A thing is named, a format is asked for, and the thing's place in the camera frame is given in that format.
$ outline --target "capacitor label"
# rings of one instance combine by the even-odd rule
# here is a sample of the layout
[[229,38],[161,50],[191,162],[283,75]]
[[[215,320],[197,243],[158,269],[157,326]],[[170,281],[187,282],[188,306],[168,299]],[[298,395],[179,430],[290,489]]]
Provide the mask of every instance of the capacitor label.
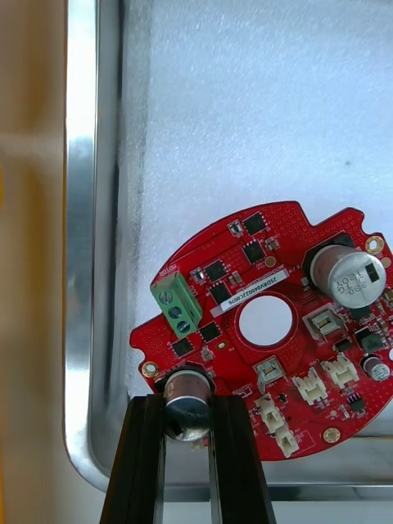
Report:
[[262,280],[259,280],[255,284],[252,284],[251,286],[242,289],[236,295],[231,296],[231,298],[228,298],[225,302],[222,302],[220,304],[220,308],[222,311],[228,311],[228,309],[231,309],[235,305],[241,304],[242,302],[244,302],[244,300],[248,300],[253,295],[258,295],[258,293],[265,291],[269,287],[274,286],[279,282],[282,282],[282,280],[285,280],[286,278],[288,278],[288,276],[289,273],[287,272],[287,270],[281,269],[273,275],[270,275],[267,278],[262,278]]
[[341,280],[336,281],[337,292],[354,295],[367,287],[367,273],[365,269],[356,271]]

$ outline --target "small resistor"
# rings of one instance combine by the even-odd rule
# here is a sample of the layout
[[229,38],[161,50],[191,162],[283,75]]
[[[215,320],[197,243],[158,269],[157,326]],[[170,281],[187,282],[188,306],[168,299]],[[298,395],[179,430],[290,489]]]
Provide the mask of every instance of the small resistor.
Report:
[[350,418],[350,414],[348,413],[348,411],[346,410],[344,406],[341,406],[341,411],[342,411],[342,414],[344,415],[344,418]]
[[243,282],[238,271],[233,271],[233,278],[235,279],[236,284],[241,284]]
[[378,319],[378,324],[381,326],[381,330],[382,330],[382,333],[388,337],[389,336],[389,328],[385,322],[385,320],[383,320],[383,318],[379,318]]
[[386,311],[383,309],[383,305],[382,305],[381,301],[377,300],[376,304],[377,304],[379,313],[380,314],[386,314]]

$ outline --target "green terminal block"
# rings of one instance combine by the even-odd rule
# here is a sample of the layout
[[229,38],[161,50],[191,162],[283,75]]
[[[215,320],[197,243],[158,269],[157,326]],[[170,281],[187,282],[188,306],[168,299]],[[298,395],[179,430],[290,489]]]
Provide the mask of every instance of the green terminal block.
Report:
[[179,271],[150,286],[150,291],[179,339],[198,329],[202,308]]

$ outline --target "mounting hole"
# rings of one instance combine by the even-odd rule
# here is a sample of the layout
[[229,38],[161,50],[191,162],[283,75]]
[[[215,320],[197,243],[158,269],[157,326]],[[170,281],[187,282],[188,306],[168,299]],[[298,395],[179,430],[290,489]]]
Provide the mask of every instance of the mounting hole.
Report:
[[366,241],[366,251],[368,253],[371,253],[372,255],[377,255],[378,253],[381,253],[384,246],[385,242],[383,238],[379,237],[378,235],[373,235]]
[[142,366],[142,374],[145,377],[153,378],[158,375],[158,366],[155,362],[145,362]]
[[174,305],[168,309],[168,315],[171,318],[180,318],[182,316],[182,310],[177,305]]
[[241,334],[256,346],[272,346],[282,341],[292,327],[289,305],[276,296],[257,296],[248,302],[239,318]]
[[162,291],[158,295],[158,298],[159,298],[160,302],[162,302],[163,304],[170,304],[172,302],[172,300],[173,300],[172,294],[169,293],[169,291]]
[[340,440],[341,432],[336,427],[329,427],[323,432],[323,439],[328,444],[336,444]]

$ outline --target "red circuit board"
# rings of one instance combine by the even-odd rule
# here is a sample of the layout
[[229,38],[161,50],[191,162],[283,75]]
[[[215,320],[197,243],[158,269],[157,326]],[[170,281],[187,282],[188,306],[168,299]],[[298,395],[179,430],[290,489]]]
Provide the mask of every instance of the red circuit board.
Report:
[[[255,214],[260,214],[265,227],[250,235],[244,223]],[[135,328],[131,333],[130,345],[145,354],[145,360],[140,366],[141,372],[144,363],[156,364],[157,374],[154,377],[145,377],[151,388],[155,390],[155,384],[168,372],[184,364],[199,364],[211,377],[218,395],[240,395],[246,401],[260,458],[282,460],[282,450],[262,421],[260,409],[255,403],[262,396],[257,386],[255,366],[274,355],[284,375],[269,383],[265,394],[266,398],[274,402],[299,445],[291,459],[329,449],[361,430],[392,398],[393,373],[384,382],[375,382],[366,376],[359,365],[365,353],[356,342],[354,333],[365,326],[373,332],[378,332],[384,340],[384,347],[377,355],[384,364],[393,368],[389,359],[393,337],[393,303],[383,294],[371,306],[372,313],[367,318],[354,321],[346,308],[335,304],[332,299],[307,283],[302,268],[309,250],[340,233],[350,235],[355,247],[362,251],[366,251],[367,242],[373,236],[380,239],[381,250],[375,256],[383,259],[387,275],[386,286],[392,288],[391,252],[380,233],[368,235],[363,231],[363,219],[364,214],[361,211],[348,208],[318,225],[312,225],[297,202],[276,202],[234,213],[211,224],[191,238],[167,260],[153,279],[153,283],[174,271],[179,271],[186,279],[203,310],[198,332],[187,337],[192,351],[183,357],[176,355],[172,344],[178,338],[163,314]],[[233,234],[228,228],[228,225],[235,221],[238,221],[242,229],[238,235]],[[264,258],[251,264],[245,257],[243,248],[255,240],[262,246]],[[209,279],[197,283],[192,272],[197,268],[204,269],[216,260],[223,262],[226,272],[219,281],[225,283],[232,296],[253,282],[286,270],[285,280],[258,295],[279,297],[290,306],[292,328],[282,341],[275,346],[261,347],[254,346],[242,336],[239,317],[248,300],[215,316],[217,303],[210,294],[210,289],[216,283],[212,284]],[[234,281],[234,272],[240,275],[240,282]],[[306,326],[304,317],[325,305],[331,307],[341,319],[345,333],[334,332],[330,337],[315,340]],[[220,334],[213,341],[206,343],[199,329],[212,322],[216,323]],[[381,330],[381,323],[384,323],[384,332]],[[334,361],[337,358],[334,345],[343,334],[352,340],[352,347],[345,352],[345,356],[356,367],[359,380],[349,382],[340,390],[325,373],[321,362]],[[210,352],[209,361],[202,358],[204,349]],[[309,405],[303,400],[292,380],[293,377],[305,377],[310,367],[315,369],[327,390],[327,398],[315,402],[314,405]],[[348,400],[350,397],[354,398],[353,395],[356,398],[359,395],[363,399],[363,412],[355,413],[350,409]],[[334,438],[334,443],[326,442],[323,437],[330,428],[338,430],[334,436],[339,438]]]

